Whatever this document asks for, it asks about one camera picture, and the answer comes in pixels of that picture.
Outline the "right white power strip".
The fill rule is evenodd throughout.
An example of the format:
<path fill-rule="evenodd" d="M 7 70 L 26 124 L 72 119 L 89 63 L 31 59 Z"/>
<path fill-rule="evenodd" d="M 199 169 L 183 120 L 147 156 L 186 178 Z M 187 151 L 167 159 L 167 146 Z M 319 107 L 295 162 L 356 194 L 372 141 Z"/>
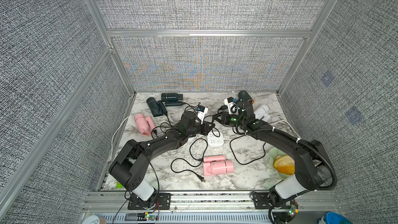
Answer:
<path fill-rule="evenodd" d="M 221 132 L 210 131 L 207 135 L 207 143 L 210 148 L 220 148 L 224 145 L 224 136 Z"/>

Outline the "pink dryer front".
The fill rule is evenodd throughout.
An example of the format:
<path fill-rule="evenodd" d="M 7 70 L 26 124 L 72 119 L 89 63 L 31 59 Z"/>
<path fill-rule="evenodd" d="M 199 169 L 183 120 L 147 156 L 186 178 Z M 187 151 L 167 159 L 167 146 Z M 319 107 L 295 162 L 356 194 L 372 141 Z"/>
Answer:
<path fill-rule="evenodd" d="M 225 155 L 208 156 L 203 158 L 204 176 L 230 174 L 234 172 L 234 164 Z"/>

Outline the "aluminium front rail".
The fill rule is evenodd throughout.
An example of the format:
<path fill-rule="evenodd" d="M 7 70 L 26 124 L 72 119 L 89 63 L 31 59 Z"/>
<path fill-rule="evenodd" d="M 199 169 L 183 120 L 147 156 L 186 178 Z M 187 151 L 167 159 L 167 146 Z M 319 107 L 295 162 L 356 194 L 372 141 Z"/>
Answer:
<path fill-rule="evenodd" d="M 257 191 L 165 191 L 158 200 L 166 213 L 264 211 L 269 206 L 265 190 Z M 122 191 L 90 192 L 83 213 L 127 211 L 127 195 Z M 332 211 L 343 208 L 332 191 L 312 191 L 296 198 L 299 212 Z"/>

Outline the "white folded hair dryer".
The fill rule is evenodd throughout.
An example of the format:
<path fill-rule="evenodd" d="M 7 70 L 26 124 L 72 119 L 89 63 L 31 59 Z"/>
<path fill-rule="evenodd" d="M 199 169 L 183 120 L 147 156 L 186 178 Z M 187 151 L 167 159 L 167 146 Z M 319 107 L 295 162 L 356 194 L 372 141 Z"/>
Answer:
<path fill-rule="evenodd" d="M 265 104 L 258 106 L 254 110 L 255 118 L 258 120 L 263 120 L 265 122 L 269 122 L 271 120 L 271 116 L 268 113 L 269 107 Z"/>

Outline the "green dryer copper nozzle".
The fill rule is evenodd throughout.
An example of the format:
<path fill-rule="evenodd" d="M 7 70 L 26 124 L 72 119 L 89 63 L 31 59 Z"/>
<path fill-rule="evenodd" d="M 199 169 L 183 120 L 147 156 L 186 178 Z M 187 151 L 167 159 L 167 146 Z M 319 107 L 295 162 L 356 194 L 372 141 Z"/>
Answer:
<path fill-rule="evenodd" d="M 249 93 L 245 90 L 242 90 L 238 93 L 238 102 L 239 101 L 243 101 L 243 102 L 247 102 L 249 101 L 251 104 L 254 103 L 254 99 L 249 95 Z"/>

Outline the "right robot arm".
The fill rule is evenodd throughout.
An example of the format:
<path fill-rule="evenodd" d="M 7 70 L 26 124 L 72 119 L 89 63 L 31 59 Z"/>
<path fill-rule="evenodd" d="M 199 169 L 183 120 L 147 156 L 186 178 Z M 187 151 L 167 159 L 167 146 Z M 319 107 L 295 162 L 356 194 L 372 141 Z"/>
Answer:
<path fill-rule="evenodd" d="M 327 152 L 317 140 L 308 142 L 275 128 L 268 122 L 255 116 L 250 101 L 238 102 L 235 115 L 222 111 L 218 121 L 231 125 L 240 135 L 250 136 L 256 140 L 271 144 L 283 151 L 294 161 L 295 172 L 274 185 L 268 194 L 273 206 L 279 206 L 291 199 L 314 190 L 330 190 L 337 185 L 336 171 Z"/>

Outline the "dark green dryer back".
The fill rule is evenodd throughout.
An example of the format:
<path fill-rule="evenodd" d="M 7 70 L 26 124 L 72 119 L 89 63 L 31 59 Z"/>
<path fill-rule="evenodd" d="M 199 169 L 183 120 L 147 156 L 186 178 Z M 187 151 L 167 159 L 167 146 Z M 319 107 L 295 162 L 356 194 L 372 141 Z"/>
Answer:
<path fill-rule="evenodd" d="M 183 94 L 179 93 L 162 93 L 161 101 L 165 106 L 182 106 Z"/>

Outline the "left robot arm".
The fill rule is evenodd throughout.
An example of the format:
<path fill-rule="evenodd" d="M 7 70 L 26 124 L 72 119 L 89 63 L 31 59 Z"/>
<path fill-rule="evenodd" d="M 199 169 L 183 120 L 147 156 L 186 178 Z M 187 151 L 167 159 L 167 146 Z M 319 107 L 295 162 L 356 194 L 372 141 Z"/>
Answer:
<path fill-rule="evenodd" d="M 214 127 L 213 122 L 200 120 L 194 112 L 185 112 L 181 120 L 163 136 L 145 142 L 134 139 L 127 141 L 111 163 L 108 172 L 126 191 L 142 201 L 153 202 L 155 188 L 145 180 L 151 160 L 182 147 L 189 138 L 199 134 L 206 136 Z"/>

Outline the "orange bread slice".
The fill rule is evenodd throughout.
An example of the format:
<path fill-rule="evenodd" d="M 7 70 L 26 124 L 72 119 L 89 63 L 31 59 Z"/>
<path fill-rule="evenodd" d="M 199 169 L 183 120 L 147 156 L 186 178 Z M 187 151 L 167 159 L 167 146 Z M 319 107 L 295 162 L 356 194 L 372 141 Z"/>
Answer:
<path fill-rule="evenodd" d="M 288 156 L 278 156 L 273 163 L 273 167 L 282 174 L 293 175 L 295 173 L 295 162 Z"/>

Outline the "green wavy plate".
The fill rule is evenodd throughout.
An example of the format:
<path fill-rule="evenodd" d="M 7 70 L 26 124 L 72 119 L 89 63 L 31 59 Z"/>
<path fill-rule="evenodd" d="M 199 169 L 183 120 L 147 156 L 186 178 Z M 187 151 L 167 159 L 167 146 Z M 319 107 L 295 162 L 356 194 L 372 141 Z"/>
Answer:
<path fill-rule="evenodd" d="M 280 179 L 287 179 L 295 173 L 295 163 L 289 155 L 277 148 L 271 148 L 269 155 L 269 165 L 277 172 Z"/>

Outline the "pink dryer left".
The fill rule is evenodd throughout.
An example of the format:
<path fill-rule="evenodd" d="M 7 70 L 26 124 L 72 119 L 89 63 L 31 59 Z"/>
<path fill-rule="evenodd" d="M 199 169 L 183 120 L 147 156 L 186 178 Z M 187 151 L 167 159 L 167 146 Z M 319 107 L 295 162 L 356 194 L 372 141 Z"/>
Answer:
<path fill-rule="evenodd" d="M 150 116 L 139 113 L 134 116 L 134 120 L 137 129 L 142 135 L 151 136 L 152 131 L 155 129 L 155 124 Z"/>

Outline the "dark green dryer folded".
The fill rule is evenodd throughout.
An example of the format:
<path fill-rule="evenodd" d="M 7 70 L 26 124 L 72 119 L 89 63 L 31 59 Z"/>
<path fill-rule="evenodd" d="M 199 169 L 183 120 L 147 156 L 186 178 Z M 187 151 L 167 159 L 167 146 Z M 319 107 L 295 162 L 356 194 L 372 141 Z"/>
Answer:
<path fill-rule="evenodd" d="M 153 117 L 167 116 L 168 112 L 162 101 L 157 101 L 154 97 L 149 97 L 146 103 L 153 115 Z"/>

